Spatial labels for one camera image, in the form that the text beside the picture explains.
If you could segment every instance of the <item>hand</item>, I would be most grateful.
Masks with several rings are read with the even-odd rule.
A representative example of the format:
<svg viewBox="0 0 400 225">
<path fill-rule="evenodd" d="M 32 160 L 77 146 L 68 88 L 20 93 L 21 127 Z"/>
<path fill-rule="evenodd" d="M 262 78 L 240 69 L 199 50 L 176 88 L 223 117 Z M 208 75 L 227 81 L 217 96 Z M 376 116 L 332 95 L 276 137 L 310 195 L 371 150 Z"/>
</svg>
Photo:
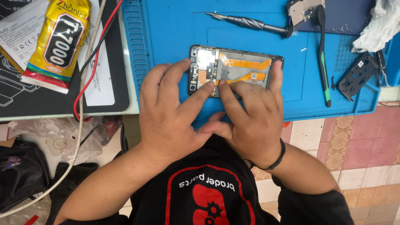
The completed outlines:
<svg viewBox="0 0 400 225">
<path fill-rule="evenodd" d="M 244 81 L 230 85 L 221 80 L 218 90 L 225 111 L 233 124 L 210 121 L 205 132 L 213 132 L 227 139 L 241 156 L 261 168 L 268 168 L 281 154 L 280 134 L 283 124 L 281 62 L 272 65 L 269 89 Z M 243 98 L 242 108 L 233 92 Z"/>
<path fill-rule="evenodd" d="M 184 103 L 179 102 L 178 82 L 190 67 L 190 60 L 183 59 L 172 65 L 160 64 L 149 71 L 140 90 L 140 146 L 149 160 L 168 165 L 199 149 L 212 132 L 203 128 L 194 130 L 190 125 L 199 114 L 204 102 L 214 90 L 214 83 L 207 82 Z M 213 115 L 219 121 L 225 113 Z"/>
</svg>

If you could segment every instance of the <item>orange flex cable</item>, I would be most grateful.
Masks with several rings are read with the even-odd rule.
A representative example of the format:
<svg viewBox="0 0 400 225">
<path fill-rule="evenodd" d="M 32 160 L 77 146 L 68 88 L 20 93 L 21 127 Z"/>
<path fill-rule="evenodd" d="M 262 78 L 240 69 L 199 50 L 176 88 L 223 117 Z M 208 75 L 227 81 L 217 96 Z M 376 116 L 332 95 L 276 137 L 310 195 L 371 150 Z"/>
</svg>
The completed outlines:
<svg viewBox="0 0 400 225">
<path fill-rule="evenodd" d="M 254 74 L 256 75 L 256 79 L 253 79 L 253 81 L 264 80 L 265 79 L 265 73 L 255 72 L 255 73 L 249 73 L 246 76 L 243 76 L 243 77 L 241 77 L 241 78 L 239 78 L 237 80 L 227 80 L 227 82 L 228 82 L 228 84 L 230 84 L 232 82 L 238 82 L 238 81 L 241 81 L 241 80 L 246 82 L 246 81 L 250 80 L 252 78 L 252 76 L 254 76 Z M 218 86 L 218 83 L 219 83 L 219 80 L 216 80 L 215 81 L 215 86 Z"/>
<path fill-rule="evenodd" d="M 246 67 L 246 68 L 254 68 L 256 70 L 263 70 L 267 68 L 267 66 L 271 65 L 272 60 L 267 59 L 265 62 L 250 62 L 250 61 L 242 61 L 237 59 L 228 59 L 225 54 L 220 53 L 220 60 L 225 66 L 239 66 L 239 67 Z"/>
</svg>

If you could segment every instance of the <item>black wristband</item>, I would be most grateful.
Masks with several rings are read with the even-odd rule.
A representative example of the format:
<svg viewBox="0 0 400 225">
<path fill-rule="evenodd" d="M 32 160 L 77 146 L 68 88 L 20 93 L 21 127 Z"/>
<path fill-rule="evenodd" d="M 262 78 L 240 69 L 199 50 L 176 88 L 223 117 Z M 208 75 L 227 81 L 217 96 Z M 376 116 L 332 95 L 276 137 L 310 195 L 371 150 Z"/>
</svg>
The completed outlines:
<svg viewBox="0 0 400 225">
<path fill-rule="evenodd" d="M 285 143 L 282 141 L 282 139 L 280 139 L 280 145 L 282 148 L 281 154 L 280 154 L 278 160 L 276 160 L 276 162 L 274 164 L 272 164 L 269 168 L 263 169 L 263 168 L 260 168 L 259 166 L 257 166 L 256 164 L 254 164 L 253 162 L 251 162 L 251 163 L 253 163 L 257 168 L 262 169 L 262 170 L 273 170 L 282 161 L 283 155 L 285 155 L 285 152 L 286 152 L 286 146 L 285 146 Z"/>
</svg>

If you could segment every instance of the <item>fingernail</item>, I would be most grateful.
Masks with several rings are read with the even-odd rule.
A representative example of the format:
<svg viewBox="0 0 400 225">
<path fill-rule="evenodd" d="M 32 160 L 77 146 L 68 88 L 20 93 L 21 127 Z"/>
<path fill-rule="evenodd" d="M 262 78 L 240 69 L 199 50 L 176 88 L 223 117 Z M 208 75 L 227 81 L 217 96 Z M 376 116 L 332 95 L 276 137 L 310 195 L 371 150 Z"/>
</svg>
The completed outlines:
<svg viewBox="0 0 400 225">
<path fill-rule="evenodd" d="M 215 84 L 214 84 L 214 82 L 213 82 L 212 80 L 207 81 L 206 84 L 210 85 L 211 87 L 214 87 L 214 86 L 215 86 Z"/>
</svg>

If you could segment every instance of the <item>finger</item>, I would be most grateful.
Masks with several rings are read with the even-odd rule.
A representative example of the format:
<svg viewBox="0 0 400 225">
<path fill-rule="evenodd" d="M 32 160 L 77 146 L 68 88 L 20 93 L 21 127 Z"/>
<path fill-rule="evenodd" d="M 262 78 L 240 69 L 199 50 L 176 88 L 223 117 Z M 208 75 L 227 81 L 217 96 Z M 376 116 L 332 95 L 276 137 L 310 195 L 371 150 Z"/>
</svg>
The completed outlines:
<svg viewBox="0 0 400 225">
<path fill-rule="evenodd" d="M 226 115 L 225 112 L 216 112 L 214 113 L 212 116 L 210 116 L 210 118 L 208 119 L 208 121 L 220 121 L 222 120 L 222 118 Z"/>
<path fill-rule="evenodd" d="M 234 96 L 226 80 L 219 81 L 218 91 L 220 93 L 224 109 L 232 123 L 236 125 L 247 123 L 247 120 L 249 120 L 249 116 Z"/>
<path fill-rule="evenodd" d="M 265 105 L 265 108 L 272 112 L 272 111 L 277 111 L 278 108 L 276 107 L 275 103 L 275 97 L 272 94 L 272 92 L 268 89 L 265 89 L 259 85 L 254 85 L 254 88 L 258 91 L 258 93 L 261 96 L 261 99 Z"/>
<path fill-rule="evenodd" d="M 216 112 L 214 113 L 209 121 L 220 121 L 226 115 L 225 112 Z M 195 142 L 198 145 L 198 148 L 204 145 L 204 143 L 211 137 L 212 132 L 204 132 L 204 125 L 201 126 L 198 130 L 194 131 L 195 134 Z"/>
<path fill-rule="evenodd" d="M 244 81 L 230 84 L 230 88 L 242 97 L 243 105 L 252 117 L 264 115 L 266 111 L 264 104 L 261 104 L 263 101 L 255 86 L 257 85 L 251 85 Z"/>
<path fill-rule="evenodd" d="M 161 79 L 171 66 L 172 63 L 159 64 L 147 73 L 140 89 L 141 104 L 155 105 L 157 103 Z"/>
<path fill-rule="evenodd" d="M 206 82 L 188 99 L 186 99 L 181 106 L 179 106 L 178 113 L 180 113 L 182 117 L 186 117 L 188 121 L 192 123 L 199 114 L 204 102 L 214 91 L 214 87 L 215 85 L 213 81 L 210 80 Z"/>
<path fill-rule="evenodd" d="M 176 62 L 165 73 L 160 83 L 158 92 L 158 101 L 162 104 L 170 104 L 171 101 L 179 102 L 178 82 L 182 74 L 190 68 L 190 59 L 184 58 L 182 61 Z"/>
<path fill-rule="evenodd" d="M 210 121 L 200 127 L 200 129 L 197 131 L 203 133 L 213 133 L 227 139 L 228 141 L 231 141 L 233 138 L 233 127 L 234 125 L 232 123 Z"/>
<path fill-rule="evenodd" d="M 281 61 L 275 61 L 274 64 L 272 65 L 269 90 L 275 97 L 276 107 L 278 108 L 278 111 L 283 113 L 283 98 L 280 91 L 282 88 L 282 79 L 283 79 L 281 66 L 282 66 Z"/>
</svg>

